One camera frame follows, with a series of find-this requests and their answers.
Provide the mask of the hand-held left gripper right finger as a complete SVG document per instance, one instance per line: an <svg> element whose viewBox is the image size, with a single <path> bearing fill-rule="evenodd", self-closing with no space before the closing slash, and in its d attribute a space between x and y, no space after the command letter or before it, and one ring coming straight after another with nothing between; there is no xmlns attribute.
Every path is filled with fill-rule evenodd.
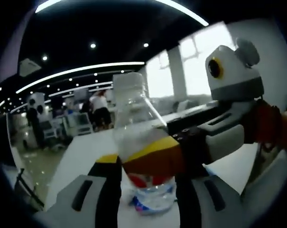
<svg viewBox="0 0 287 228"><path fill-rule="evenodd" d="M176 175L176 197L181 228L242 228L239 193L216 175L193 179Z"/></svg>

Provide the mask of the person's right hand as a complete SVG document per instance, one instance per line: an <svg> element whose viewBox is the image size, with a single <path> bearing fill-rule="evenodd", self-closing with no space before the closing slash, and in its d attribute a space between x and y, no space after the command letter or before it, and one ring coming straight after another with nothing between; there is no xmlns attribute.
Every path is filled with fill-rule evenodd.
<svg viewBox="0 0 287 228"><path fill-rule="evenodd" d="M276 106L259 99L241 119L245 143L276 144L281 134L282 116Z"/></svg>

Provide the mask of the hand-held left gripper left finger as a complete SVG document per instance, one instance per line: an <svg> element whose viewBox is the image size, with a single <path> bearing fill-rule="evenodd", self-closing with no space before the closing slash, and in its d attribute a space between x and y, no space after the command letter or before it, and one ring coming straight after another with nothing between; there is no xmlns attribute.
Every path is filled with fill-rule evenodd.
<svg viewBox="0 0 287 228"><path fill-rule="evenodd" d="M59 191L45 212L48 228L116 228L121 198L122 165L116 154L97 159L88 175L80 175Z"/></svg>

